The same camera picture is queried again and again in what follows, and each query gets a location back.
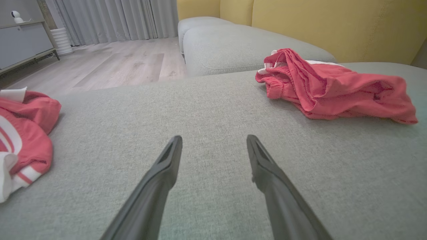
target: white stripe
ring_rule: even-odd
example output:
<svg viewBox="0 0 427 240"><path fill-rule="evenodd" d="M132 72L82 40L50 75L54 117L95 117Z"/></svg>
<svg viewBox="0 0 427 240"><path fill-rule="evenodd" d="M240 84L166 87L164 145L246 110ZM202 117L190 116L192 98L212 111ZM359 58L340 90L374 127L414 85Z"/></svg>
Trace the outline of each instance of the white stripe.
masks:
<svg viewBox="0 0 427 240"><path fill-rule="evenodd" d="M7 141L6 137L1 132L0 132L0 140L6 146L7 151L12 152L12 148L11 148L9 142Z"/></svg>
<svg viewBox="0 0 427 240"><path fill-rule="evenodd" d="M3 129L3 131L7 134L7 136L10 139L10 141L12 142L12 145L14 147L13 153L16 154L16 155L18 155L18 153L22 149L22 139L21 139L21 136L16 131L15 127L13 127L13 125L5 117L3 117L1 115L0 115L0 128Z"/></svg>
<svg viewBox="0 0 427 240"><path fill-rule="evenodd" d="M6 170L10 171L18 162L18 156L10 152L0 152L0 161L4 161Z"/></svg>
<svg viewBox="0 0 427 240"><path fill-rule="evenodd" d="M335 65L335 66L341 66L344 67L342 65L333 63L333 62L324 62L324 61L314 61L314 60L305 60L306 62L310 63L310 64L325 64L325 65Z"/></svg>
<svg viewBox="0 0 427 240"><path fill-rule="evenodd" d="M265 68L258 70L258 73L259 73L260 75L267 75L267 74L268 74L268 72L266 71L266 69L265 69Z"/></svg>
<svg viewBox="0 0 427 240"><path fill-rule="evenodd" d="M25 166L23 169L21 169L20 172L24 174L24 176L26 176L31 181L35 181L36 179L38 179L38 177L41 176L41 173L34 170L34 168L31 165Z"/></svg>
<svg viewBox="0 0 427 240"><path fill-rule="evenodd" d="M7 200L12 192L12 179L9 175L8 163L6 156L8 152L0 152L0 203Z"/></svg>
<svg viewBox="0 0 427 240"><path fill-rule="evenodd" d="M21 187L28 187L29 184L20 178L17 174L12 177L12 192L15 192Z"/></svg>
<svg viewBox="0 0 427 240"><path fill-rule="evenodd" d="M287 66L288 64L286 63L286 62L283 62L283 61L277 61L275 64L274 64L274 67L284 67L284 66Z"/></svg>
<svg viewBox="0 0 427 240"><path fill-rule="evenodd" d="M0 90L0 97L15 102L23 102L25 98L26 87L22 89Z"/></svg>

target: sofa cushion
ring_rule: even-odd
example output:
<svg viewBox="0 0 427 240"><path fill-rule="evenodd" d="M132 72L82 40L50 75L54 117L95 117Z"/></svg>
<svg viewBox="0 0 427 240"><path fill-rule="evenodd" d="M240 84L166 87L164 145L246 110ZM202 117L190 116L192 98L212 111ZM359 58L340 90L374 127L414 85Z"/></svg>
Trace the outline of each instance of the sofa cushion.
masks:
<svg viewBox="0 0 427 240"><path fill-rule="evenodd" d="M1 239L99 239L174 135L183 137L181 163L159 239L273 239L264 195L251 181L248 134L334 239L424 239L427 70L345 66L404 77L419 123L311 120L267 99L255 71L58 98L52 167L0 204Z"/></svg>
<svg viewBox="0 0 427 240"><path fill-rule="evenodd" d="M244 25L196 27L184 37L189 76L259 70L264 66L264 58L280 48L292 48L306 60L335 62L321 48Z"/></svg>
<svg viewBox="0 0 427 240"><path fill-rule="evenodd" d="M184 39L185 33L197 26L209 26L209 25L223 25L223 24L234 24L230 21L223 20L221 18L214 17L195 17L187 18L179 21L178 23L178 38L179 38L179 48L181 49L181 54L184 54L184 47L182 41Z"/></svg>

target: white cylindrical container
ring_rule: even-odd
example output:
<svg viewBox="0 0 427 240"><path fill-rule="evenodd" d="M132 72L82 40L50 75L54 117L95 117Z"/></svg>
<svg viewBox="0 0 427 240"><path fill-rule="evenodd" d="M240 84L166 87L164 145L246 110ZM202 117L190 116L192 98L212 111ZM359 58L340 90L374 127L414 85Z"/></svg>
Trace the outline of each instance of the white cylindrical container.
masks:
<svg viewBox="0 0 427 240"><path fill-rule="evenodd" d="M53 38L56 41L56 44L58 45L58 49L56 49L56 52L59 56L72 54L74 50L71 48L70 40L67 36L67 31L65 28L58 28L51 30Z"/></svg>

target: gray curtain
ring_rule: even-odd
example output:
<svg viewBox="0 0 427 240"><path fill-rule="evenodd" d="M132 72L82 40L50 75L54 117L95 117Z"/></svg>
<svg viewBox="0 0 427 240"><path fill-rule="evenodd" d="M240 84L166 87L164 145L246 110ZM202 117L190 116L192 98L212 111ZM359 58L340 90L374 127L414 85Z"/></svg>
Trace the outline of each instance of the gray curtain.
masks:
<svg viewBox="0 0 427 240"><path fill-rule="evenodd" d="M176 0L54 0L72 45L176 37Z"/></svg>

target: red clothing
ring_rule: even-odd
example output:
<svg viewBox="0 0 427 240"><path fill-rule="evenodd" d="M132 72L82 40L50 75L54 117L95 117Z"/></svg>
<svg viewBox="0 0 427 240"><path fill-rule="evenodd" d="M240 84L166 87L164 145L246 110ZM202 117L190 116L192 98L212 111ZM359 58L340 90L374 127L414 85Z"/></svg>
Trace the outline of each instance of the red clothing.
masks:
<svg viewBox="0 0 427 240"><path fill-rule="evenodd" d="M265 82L269 98L291 101L308 118L369 115L403 124L418 122L403 78L308 62L292 49L273 51L264 60L266 68L259 70L255 79Z"/></svg>
<svg viewBox="0 0 427 240"><path fill-rule="evenodd" d="M0 93L0 152L18 159L9 168L13 192L49 170L52 142L47 134L58 119L61 104L38 92L12 90L17 97L10 97L7 91ZM4 180L8 176L2 177L4 184L10 182Z"/></svg>

